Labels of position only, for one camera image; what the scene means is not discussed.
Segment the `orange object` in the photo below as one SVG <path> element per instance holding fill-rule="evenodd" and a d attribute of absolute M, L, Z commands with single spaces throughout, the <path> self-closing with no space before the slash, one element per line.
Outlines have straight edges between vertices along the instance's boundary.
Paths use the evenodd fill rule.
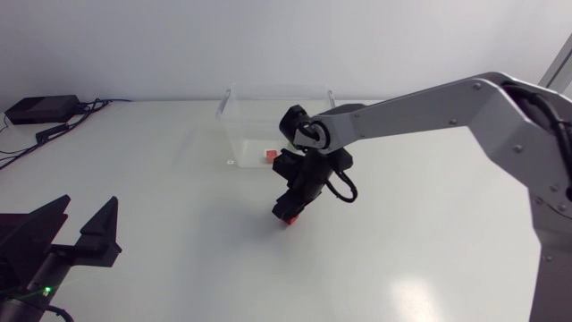
<path fill-rule="evenodd" d="M 278 157 L 278 151 L 276 150 L 265 150 L 266 163 L 271 164 Z"/>
<path fill-rule="evenodd" d="M 288 225 L 292 225 L 297 220 L 298 220 L 298 216 L 295 216 L 295 217 L 290 218 L 290 220 L 285 220 L 284 222 Z"/>

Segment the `wire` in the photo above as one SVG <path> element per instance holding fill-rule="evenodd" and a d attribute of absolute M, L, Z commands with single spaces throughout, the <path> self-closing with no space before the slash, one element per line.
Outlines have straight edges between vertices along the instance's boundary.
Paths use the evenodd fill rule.
<path fill-rule="evenodd" d="M 13 151 L 13 152 L 3 152 L 3 151 L 0 151 L 1 153 L 5 153 L 5 154 L 16 154 L 16 153 L 20 153 L 20 154 L 18 154 L 17 156 L 10 156 L 10 157 L 0 158 L 0 161 L 10 159 L 10 161 L 4 163 L 3 165 L 0 165 L 0 170 L 5 169 L 8 165 L 12 164 L 13 162 L 15 162 L 16 160 L 18 160 L 19 158 L 28 155 L 29 153 L 35 151 L 37 148 L 39 148 L 39 147 L 45 145 L 46 143 L 48 143 L 48 142 L 50 142 L 50 141 L 53 141 L 53 140 L 55 140 L 55 139 L 57 139 L 57 138 L 59 138 L 59 137 L 65 135 L 65 134 L 69 133 L 70 131 L 72 131 L 73 129 L 75 129 L 76 127 L 78 127 L 78 125 L 80 125 L 80 124 L 82 124 L 83 122 L 85 122 L 85 121 L 89 118 L 90 115 L 94 114 L 95 112 L 100 111 L 102 108 L 108 106 L 108 105 L 109 105 L 111 102 L 113 102 L 113 101 L 125 101 L 125 102 L 130 102 L 129 99 L 115 99 L 115 98 L 114 98 L 114 99 L 99 99 L 99 98 L 96 98 L 96 100 L 94 100 L 93 102 L 89 102 L 89 103 L 79 103 L 79 104 L 76 106 L 76 108 L 77 108 L 77 107 L 80 107 L 80 108 L 83 109 L 82 116 L 81 116 L 81 118 L 80 118 L 77 122 L 72 123 L 72 124 L 69 124 L 69 127 L 68 127 L 67 130 L 62 131 L 62 132 L 60 132 L 60 133 L 57 133 L 57 134 L 54 135 L 53 137 L 48 138 L 45 142 L 37 143 L 36 145 L 31 146 L 31 147 L 29 147 L 29 148 L 24 148 L 24 149 L 21 149 L 21 150 L 18 150 L 18 151 Z"/>
<path fill-rule="evenodd" d="M 305 124 L 300 124 L 298 127 L 298 130 L 304 134 L 305 136 L 313 139 L 313 140 L 320 140 L 320 135 L 316 132 L 311 132 L 309 131 L 306 127 Z"/>
<path fill-rule="evenodd" d="M 356 201 L 356 199 L 358 198 L 358 188 L 356 187 L 354 182 L 351 181 L 350 178 L 343 171 L 336 171 L 335 173 L 338 175 L 338 177 L 343 182 L 345 182 L 349 186 L 349 190 L 351 191 L 351 198 L 342 196 L 341 193 L 339 193 L 335 189 L 335 187 L 333 186 L 333 184 L 329 180 L 325 182 L 325 185 L 333 193 L 333 195 L 336 196 L 336 198 L 340 199 L 341 201 L 348 202 L 348 203 L 352 203 L 352 202 Z"/>
<path fill-rule="evenodd" d="M 538 109 L 546 116 L 550 123 L 550 127 L 556 136 L 560 156 L 563 159 L 564 166 L 568 173 L 568 182 L 572 182 L 572 137 L 570 136 L 572 124 L 560 118 L 554 106 L 552 106 L 552 104 L 542 95 L 533 93 L 528 89 L 521 88 L 517 85 L 504 85 L 503 88 L 509 94 L 525 98 L 530 104 L 538 107 Z"/>
<path fill-rule="evenodd" d="M 65 322 L 73 322 L 73 318 L 70 313 L 66 312 L 65 309 L 60 309 L 55 306 L 48 305 L 46 311 L 54 312 L 56 316 L 62 317 Z"/>
<path fill-rule="evenodd" d="M 6 114 L 4 114 L 4 127 L 0 129 L 0 133 L 8 128 L 8 123 L 6 122 Z"/>

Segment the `black cable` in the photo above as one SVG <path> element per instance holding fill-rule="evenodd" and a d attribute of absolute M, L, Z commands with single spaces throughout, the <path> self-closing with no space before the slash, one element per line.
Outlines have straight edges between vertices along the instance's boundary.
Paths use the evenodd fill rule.
<path fill-rule="evenodd" d="M 352 203 L 352 202 L 356 201 L 356 199 L 358 198 L 358 188 L 356 187 L 354 182 L 351 181 L 350 178 L 343 171 L 339 171 L 339 172 L 336 171 L 335 173 L 338 175 L 338 177 L 343 182 L 345 182 L 349 186 L 349 190 L 351 191 L 351 198 L 342 196 L 341 193 L 339 193 L 335 189 L 335 187 L 333 186 L 333 184 L 329 180 L 325 182 L 325 185 L 333 193 L 333 195 L 336 196 L 336 198 L 340 199 L 341 201 L 348 202 L 348 203 Z"/>
<path fill-rule="evenodd" d="M 94 104 L 94 103 L 112 103 L 112 102 L 132 102 L 130 99 L 122 99 L 122 98 L 106 98 L 106 99 L 99 99 L 96 98 L 93 102 L 88 102 L 88 103 L 79 103 L 75 106 L 75 113 L 76 114 L 85 114 L 87 112 L 90 111 L 89 107 L 90 105 Z M 95 110 L 91 110 L 91 113 L 93 112 L 97 112 L 98 110 L 100 110 L 100 108 L 97 108 Z"/>
<path fill-rule="evenodd" d="M 66 312 L 65 309 L 60 309 L 55 306 L 48 305 L 46 311 L 54 312 L 56 316 L 62 317 L 65 322 L 73 322 L 73 318 L 70 313 Z"/>
<path fill-rule="evenodd" d="M 313 140 L 320 140 L 320 134 L 318 134 L 318 133 L 316 133 L 316 132 L 311 132 L 311 131 L 309 131 L 309 130 L 305 127 L 304 124 L 301 124 L 301 125 L 298 127 L 298 130 L 299 130 L 302 134 L 304 134 L 305 136 L 307 136 L 307 137 L 309 137 L 309 138 L 311 138 L 311 139 L 313 139 Z"/>
<path fill-rule="evenodd" d="M 8 128 L 8 123 L 6 122 L 6 114 L 4 114 L 4 127 L 0 129 L 0 133 Z"/>
<path fill-rule="evenodd" d="M 503 88 L 509 94 L 525 98 L 530 104 L 538 107 L 544 116 L 546 116 L 556 136 L 560 156 L 563 159 L 564 166 L 568 173 L 568 182 L 572 182 L 572 137 L 570 135 L 572 124 L 561 119 L 554 106 L 542 95 L 533 93 L 517 85 L 505 85 Z"/>
<path fill-rule="evenodd" d="M 53 140 L 55 140 L 55 139 L 57 139 L 57 138 L 59 138 L 59 137 L 65 135 L 65 134 L 67 134 L 67 133 L 70 132 L 71 130 L 75 129 L 78 125 L 82 124 L 85 120 L 87 120 L 90 115 L 94 114 L 94 113 L 97 112 L 97 111 L 100 111 L 102 108 L 104 108 L 104 107 L 106 107 L 107 105 L 109 105 L 110 102 L 111 102 L 111 100 L 101 100 L 101 99 L 97 98 L 95 101 L 89 103 L 89 104 L 91 105 L 91 107 L 85 112 L 85 114 L 83 114 L 83 115 L 81 116 L 81 118 L 80 118 L 77 122 L 70 124 L 70 125 L 69 125 L 69 128 L 68 128 L 67 130 L 62 131 L 62 132 L 56 134 L 55 136 L 53 136 L 53 137 L 51 137 L 51 138 L 48 138 L 45 142 L 42 142 L 41 144 L 40 144 L 40 143 L 37 143 L 37 144 L 34 145 L 34 146 L 31 146 L 31 147 L 29 147 L 29 148 L 24 148 L 24 149 L 19 150 L 19 151 L 5 152 L 6 154 L 13 154 L 13 153 L 18 153 L 18 152 L 20 152 L 20 154 L 17 155 L 17 156 L 11 156 L 11 157 L 1 158 L 0 161 L 6 160 L 6 159 L 10 159 L 10 158 L 11 158 L 12 160 L 6 162 L 6 163 L 3 164 L 3 165 L 0 165 L 0 170 L 5 169 L 8 165 L 12 164 L 13 162 L 15 162 L 16 160 L 18 160 L 19 158 L 24 157 L 24 156 L 26 156 L 27 154 L 33 152 L 34 150 L 36 150 L 37 148 L 43 146 L 44 144 L 46 144 L 46 143 L 48 143 L 48 142 L 50 142 L 50 141 L 53 141 Z"/>

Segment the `gray robot arm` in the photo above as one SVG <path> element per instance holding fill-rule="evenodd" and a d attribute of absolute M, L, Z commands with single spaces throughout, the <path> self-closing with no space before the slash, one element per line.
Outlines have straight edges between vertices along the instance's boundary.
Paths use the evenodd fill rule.
<path fill-rule="evenodd" d="M 529 190 L 542 244 L 530 321 L 572 321 L 570 160 L 554 128 L 569 131 L 569 124 L 551 123 L 519 90 L 542 96 L 563 120 L 572 119 L 569 99 L 490 72 L 371 106 L 336 107 L 296 130 L 294 144 L 327 157 L 357 140 L 467 126 L 485 154 Z"/>

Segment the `black box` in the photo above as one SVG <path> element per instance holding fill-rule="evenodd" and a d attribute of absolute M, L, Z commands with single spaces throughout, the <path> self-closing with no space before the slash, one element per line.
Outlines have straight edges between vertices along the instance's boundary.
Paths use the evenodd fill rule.
<path fill-rule="evenodd" d="M 72 118 L 79 102 L 75 95 L 26 97 L 5 114 L 13 124 L 64 123 Z"/>

